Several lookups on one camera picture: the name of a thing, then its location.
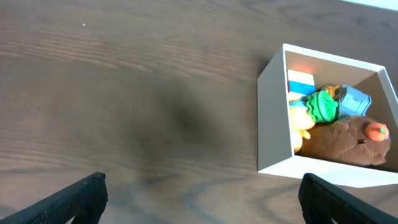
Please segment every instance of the small orange ball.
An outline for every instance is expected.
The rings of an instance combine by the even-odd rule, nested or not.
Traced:
[[[389,131],[385,124],[373,122],[366,127],[365,135],[369,139],[380,142],[388,138]]]

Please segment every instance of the wood grain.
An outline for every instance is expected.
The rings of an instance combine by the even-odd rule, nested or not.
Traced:
[[[291,43],[398,86],[397,31],[340,1],[2,0],[0,217],[101,171],[101,223],[303,223],[300,180],[256,172],[256,78]],[[345,189],[398,216],[396,185]]]

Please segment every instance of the green toy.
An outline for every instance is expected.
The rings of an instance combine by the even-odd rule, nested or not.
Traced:
[[[307,97],[308,113],[316,123],[334,122],[338,102],[327,91],[321,90]]]

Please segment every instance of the brown plush toy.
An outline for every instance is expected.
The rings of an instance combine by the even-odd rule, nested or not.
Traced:
[[[357,166],[384,163],[391,140],[386,125],[364,116],[351,116],[308,130],[301,156]]]

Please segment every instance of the open box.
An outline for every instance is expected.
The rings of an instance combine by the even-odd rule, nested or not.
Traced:
[[[348,84],[370,95],[366,116],[389,128],[387,162],[370,169],[296,156],[289,136],[288,69],[311,73],[316,88]],[[284,44],[257,79],[257,100],[260,173],[301,179],[310,172],[350,187],[398,184],[398,100],[384,66]]]

